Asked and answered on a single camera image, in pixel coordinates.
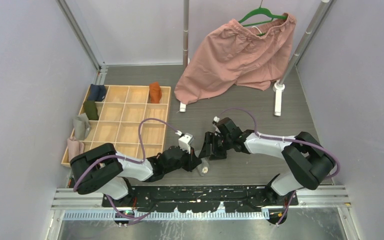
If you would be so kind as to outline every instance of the elastic waistband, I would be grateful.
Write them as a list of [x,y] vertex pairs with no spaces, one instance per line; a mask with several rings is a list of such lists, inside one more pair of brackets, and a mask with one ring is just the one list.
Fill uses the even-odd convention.
[[284,13],[282,16],[286,16],[286,19],[276,19],[274,21],[265,23],[263,25],[258,26],[258,28],[263,32],[266,33],[262,36],[258,36],[254,33],[252,33],[248,28],[242,26],[236,19],[232,19],[227,24],[228,27],[235,30],[238,34],[244,35],[247,38],[261,40],[265,39],[267,36],[273,35],[279,31],[284,31],[286,27],[289,25],[295,26],[296,19],[293,15],[289,13]]

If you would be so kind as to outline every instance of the pink folded cloth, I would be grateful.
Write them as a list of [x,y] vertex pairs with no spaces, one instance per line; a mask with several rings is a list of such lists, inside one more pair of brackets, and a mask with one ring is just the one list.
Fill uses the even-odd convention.
[[291,55],[296,19],[243,27],[232,19],[211,32],[196,50],[174,94],[183,104],[212,98],[233,84],[266,90],[282,77]]
[[83,142],[77,141],[77,139],[72,136],[67,139],[67,149],[68,161],[71,161],[74,157],[82,154],[85,151],[85,144]]

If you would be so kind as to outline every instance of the clothes hanger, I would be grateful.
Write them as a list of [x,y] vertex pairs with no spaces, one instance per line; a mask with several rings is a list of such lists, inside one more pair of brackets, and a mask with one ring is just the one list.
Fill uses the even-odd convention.
[[267,17],[271,18],[271,20],[245,24],[242,26],[249,27],[249,26],[254,26],[254,25],[270,23],[271,21],[273,21],[273,19],[287,19],[288,18],[287,16],[272,14],[272,12],[270,12],[270,10],[268,10],[267,8],[262,8],[261,7],[262,4],[263,4],[263,0],[261,0],[261,3],[259,4],[259,8],[250,11],[241,20],[239,20],[238,23],[241,24],[241,23],[245,22],[247,19],[249,19],[250,17],[255,16],[255,15],[259,15],[259,14],[266,15]]

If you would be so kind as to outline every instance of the metal pole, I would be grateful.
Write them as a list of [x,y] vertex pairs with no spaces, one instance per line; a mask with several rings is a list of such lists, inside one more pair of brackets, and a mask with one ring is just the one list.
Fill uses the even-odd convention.
[[314,34],[314,30],[319,26],[321,20],[325,16],[326,11],[328,10],[332,2],[333,0],[321,0],[320,5],[317,8],[317,11],[315,12],[314,16],[311,19],[310,24],[305,30],[304,36],[302,36],[301,41],[299,42],[295,52],[293,53],[292,57],[289,60],[289,63],[287,64],[286,70],[283,73],[283,76],[279,82],[279,85],[284,84],[285,79],[288,77],[291,70],[297,64],[297,61],[300,59],[300,55],[303,53],[303,51],[306,49],[307,45],[309,44],[309,41],[312,35]]
[[189,0],[183,0],[183,68],[188,66]]
[[82,30],[80,29],[80,26],[77,23],[77,21],[73,15],[72,11],[70,10],[66,0],[56,0],[56,2],[58,3],[59,8],[61,9],[62,13],[67,18],[68,23],[70,24],[74,34],[76,35],[77,39],[79,40],[81,46],[83,47],[83,49],[86,52],[87,56],[89,57],[90,61],[92,62],[92,64],[96,68],[96,70],[99,70],[101,68],[101,66],[98,63],[98,60],[95,57],[91,46],[89,46],[89,43],[86,40],[86,37],[83,34]]

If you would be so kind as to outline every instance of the wooden tray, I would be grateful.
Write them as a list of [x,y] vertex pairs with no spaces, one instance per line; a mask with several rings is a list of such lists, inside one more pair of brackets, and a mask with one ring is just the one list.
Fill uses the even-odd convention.
[[[84,151],[104,143],[113,143],[115,149],[127,156],[142,158],[139,145],[139,123],[146,118],[167,121],[170,107],[171,87],[162,86],[160,103],[149,103],[148,86],[105,85],[107,89],[103,102],[96,102],[99,120],[90,122],[90,133],[84,141]],[[83,102],[89,96],[89,89]],[[84,112],[83,105],[79,114]],[[155,156],[164,149],[166,125],[158,121],[147,121],[142,126],[142,140],[146,157]],[[61,164],[70,167],[68,150],[65,149]]]

